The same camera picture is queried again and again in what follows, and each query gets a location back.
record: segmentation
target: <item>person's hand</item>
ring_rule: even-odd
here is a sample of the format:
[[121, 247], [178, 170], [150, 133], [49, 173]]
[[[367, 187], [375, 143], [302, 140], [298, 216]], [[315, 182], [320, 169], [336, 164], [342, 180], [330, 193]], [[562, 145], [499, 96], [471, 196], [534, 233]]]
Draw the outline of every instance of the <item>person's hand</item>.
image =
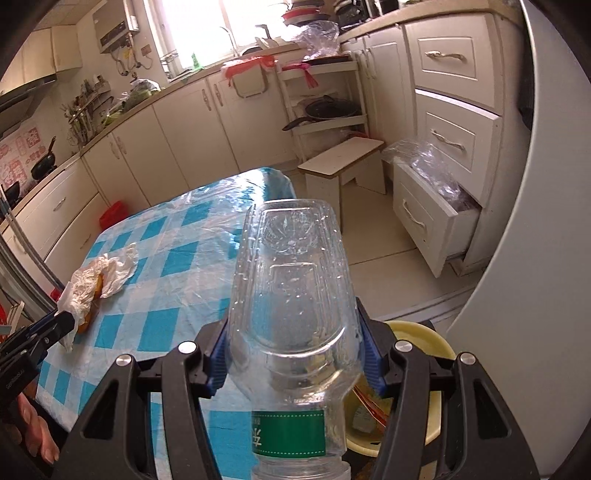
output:
[[[60, 449], [51, 438], [47, 422], [37, 414], [35, 408], [29, 403], [24, 394], [17, 398], [18, 411], [23, 421], [27, 424], [25, 432], [25, 445], [29, 453], [35, 457], [41, 453], [41, 458], [49, 464], [57, 462], [60, 457]], [[15, 426], [9, 426], [11, 437], [20, 445], [22, 434]]]

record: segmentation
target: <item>frying pan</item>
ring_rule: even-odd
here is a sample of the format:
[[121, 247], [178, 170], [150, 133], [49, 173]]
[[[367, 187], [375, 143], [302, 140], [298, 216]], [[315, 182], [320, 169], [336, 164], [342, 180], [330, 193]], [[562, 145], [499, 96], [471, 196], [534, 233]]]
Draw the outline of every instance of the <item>frying pan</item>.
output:
[[334, 120], [335, 118], [359, 115], [359, 112], [361, 111], [357, 103], [351, 102], [350, 100], [332, 98], [329, 95], [324, 95], [322, 98], [315, 100], [304, 110], [306, 112], [306, 116], [301, 116], [289, 122], [283, 127], [284, 132], [297, 127], [303, 122], [321, 122], [324, 120]]

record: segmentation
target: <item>countertop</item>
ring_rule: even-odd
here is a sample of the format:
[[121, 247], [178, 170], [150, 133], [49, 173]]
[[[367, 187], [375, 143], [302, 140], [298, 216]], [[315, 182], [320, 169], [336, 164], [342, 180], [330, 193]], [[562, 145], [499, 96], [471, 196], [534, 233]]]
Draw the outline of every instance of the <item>countertop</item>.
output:
[[523, 26], [523, 13], [520, 9], [505, 5], [501, 0], [426, 0], [408, 7], [394, 10], [382, 17], [364, 23], [339, 37], [341, 43], [376, 30], [440, 15], [488, 12], [498, 14], [515, 25]]
[[[294, 50], [299, 50], [299, 49], [300, 49], [300, 47], [298, 46], [298, 44], [288, 43], [286, 45], [281, 45], [279, 47], [268, 48], [266, 50], [248, 53], [248, 54], [243, 55], [238, 58], [239, 59], [248, 59], [250, 57], [256, 57], [256, 56], [260, 56], [260, 55], [279, 55], [280, 53], [286, 53], [289, 51], [294, 51]], [[179, 88], [182, 88], [185, 85], [188, 85], [193, 82], [197, 82], [209, 75], [219, 72], [222, 69], [222, 65], [225, 62], [231, 61], [231, 60], [235, 60], [235, 59], [227, 59], [227, 60], [220, 61], [218, 63], [214, 63], [213, 65], [211, 65], [207, 68], [199, 70], [198, 72], [192, 73], [190, 75], [187, 75], [186, 77], [183, 77], [182, 79], [175, 80], [173, 83], [170, 83], [164, 90], [156, 93], [155, 95], [152, 95], [150, 98], [148, 98], [147, 100], [144, 100], [139, 105], [134, 106], [129, 112], [126, 112], [124, 115], [121, 115], [117, 120], [115, 120], [113, 123], [111, 123], [109, 126], [107, 126], [100, 134], [98, 134], [96, 137], [94, 137], [87, 145], [85, 145], [82, 148], [82, 150], [80, 150], [80, 155], [84, 155], [84, 153], [87, 152], [89, 149], [91, 149], [98, 141], [100, 141], [101, 138], [107, 136], [110, 132], [112, 132], [120, 124], [125, 122], [130, 117], [134, 116], [136, 113], [138, 113], [142, 109], [146, 108], [147, 106], [152, 105], [152, 103], [157, 102], [158, 100], [164, 98], [168, 94], [176, 92]]]

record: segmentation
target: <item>bowl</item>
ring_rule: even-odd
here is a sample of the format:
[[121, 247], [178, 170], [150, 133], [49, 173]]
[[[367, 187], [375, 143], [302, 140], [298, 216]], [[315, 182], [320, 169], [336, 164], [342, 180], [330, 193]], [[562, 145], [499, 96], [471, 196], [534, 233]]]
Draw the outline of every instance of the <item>bowl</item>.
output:
[[[398, 340], [408, 340], [419, 347], [427, 355], [435, 355], [455, 359], [456, 354], [449, 343], [437, 332], [419, 323], [391, 320], [386, 322], [396, 334]], [[389, 413], [392, 400], [382, 400], [371, 390], [365, 376], [362, 376], [357, 386]], [[377, 422], [369, 411], [359, 401], [353, 391], [345, 397], [345, 433], [347, 447], [354, 452], [370, 457], [377, 457], [383, 433], [377, 428]], [[429, 397], [429, 415], [427, 420], [427, 434], [425, 445], [431, 443], [441, 432], [441, 392], [431, 392]]]

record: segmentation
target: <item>open drawer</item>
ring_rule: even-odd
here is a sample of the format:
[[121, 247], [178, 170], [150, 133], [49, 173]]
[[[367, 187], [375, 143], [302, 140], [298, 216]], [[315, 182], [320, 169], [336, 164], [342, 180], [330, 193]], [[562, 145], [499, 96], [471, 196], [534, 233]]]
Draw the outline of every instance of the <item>open drawer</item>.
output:
[[394, 212], [423, 254], [433, 275], [449, 258], [464, 253], [480, 211], [455, 211], [410, 166], [394, 165]]

